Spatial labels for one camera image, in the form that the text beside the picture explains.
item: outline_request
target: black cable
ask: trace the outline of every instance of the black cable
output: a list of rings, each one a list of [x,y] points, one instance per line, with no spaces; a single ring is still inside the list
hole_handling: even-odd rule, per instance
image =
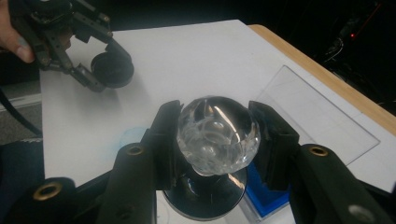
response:
[[[3,90],[0,88],[0,103],[3,105],[3,107],[8,111],[8,113],[16,119],[21,125],[23,125],[25,128],[27,128],[30,132],[42,136],[43,133],[35,127],[31,122],[29,122],[26,118],[23,117],[23,115],[18,112],[17,109],[11,104],[11,102],[8,100],[6,95],[3,93]]]

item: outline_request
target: human hand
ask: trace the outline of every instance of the human hand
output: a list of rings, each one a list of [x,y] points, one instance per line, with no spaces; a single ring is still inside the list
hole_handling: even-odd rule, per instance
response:
[[[8,0],[0,0],[0,48],[9,50],[26,63],[35,60],[35,55],[26,40],[12,28]]]

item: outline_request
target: glass sphere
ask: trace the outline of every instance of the glass sphere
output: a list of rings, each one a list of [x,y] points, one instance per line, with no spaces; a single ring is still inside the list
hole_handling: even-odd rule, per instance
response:
[[[180,114],[177,143],[199,175],[234,173],[250,164],[260,144],[258,122],[225,97],[194,100]]]

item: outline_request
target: clear acrylic sheet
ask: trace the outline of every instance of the clear acrylic sheet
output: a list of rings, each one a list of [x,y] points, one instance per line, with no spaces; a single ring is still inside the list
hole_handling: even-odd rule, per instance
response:
[[[325,146],[345,165],[379,144],[377,138],[285,65],[256,101],[271,106],[282,116],[300,135],[300,145]],[[240,203],[248,219],[257,223],[285,206],[288,200],[287,192],[274,197],[262,188],[263,192],[253,192],[247,185],[248,194]]]

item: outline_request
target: white table surface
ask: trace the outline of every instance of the white table surface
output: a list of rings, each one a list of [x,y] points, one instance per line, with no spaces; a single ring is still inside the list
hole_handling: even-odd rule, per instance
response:
[[[352,173],[381,189],[393,188],[396,138],[242,22],[125,31],[114,38],[131,54],[135,67],[132,82],[124,88],[96,93],[70,76],[41,73],[46,177],[67,176],[81,185],[112,168],[123,134],[148,128],[160,105],[172,100],[188,104],[207,95],[248,105],[286,65],[379,140],[348,165]],[[95,39],[89,44],[72,39],[68,54],[75,65],[88,67],[104,48]],[[169,223],[188,223],[172,214]],[[214,223],[244,222],[237,207]],[[263,223],[292,222],[287,207]]]

